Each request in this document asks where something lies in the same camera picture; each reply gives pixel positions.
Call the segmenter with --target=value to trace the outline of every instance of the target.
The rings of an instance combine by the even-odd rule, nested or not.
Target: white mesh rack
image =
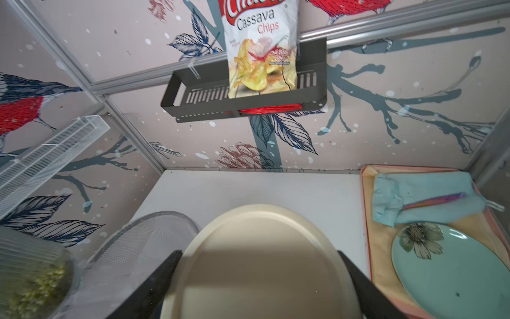
[[[0,170],[0,219],[109,129],[99,115],[78,117],[5,164]]]

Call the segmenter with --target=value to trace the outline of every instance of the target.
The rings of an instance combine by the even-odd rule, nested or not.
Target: light blue plate
[[[391,257],[409,296],[434,318],[510,318],[510,271],[476,239],[444,225],[410,224]]]

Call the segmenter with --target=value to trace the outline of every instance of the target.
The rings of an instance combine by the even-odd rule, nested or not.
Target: cassava chips bag
[[[298,1],[218,1],[228,57],[228,97],[294,90]]]

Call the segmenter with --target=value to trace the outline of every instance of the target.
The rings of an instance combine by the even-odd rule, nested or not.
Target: blue towel
[[[482,212],[486,206],[485,198],[474,191],[472,183],[471,175],[463,171],[379,174],[374,182],[372,218],[393,227],[414,222],[447,224]],[[460,192],[467,196],[446,204],[400,211],[407,204]]]

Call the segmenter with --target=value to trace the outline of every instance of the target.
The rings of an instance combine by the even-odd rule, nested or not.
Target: black metal shelf basket
[[[252,116],[239,111],[287,104],[301,104],[303,111],[320,109],[326,103],[325,39],[299,44],[296,71],[295,90],[229,99],[227,61],[177,70],[170,78],[161,107],[177,122]],[[181,85],[186,89],[180,103],[176,103]]]

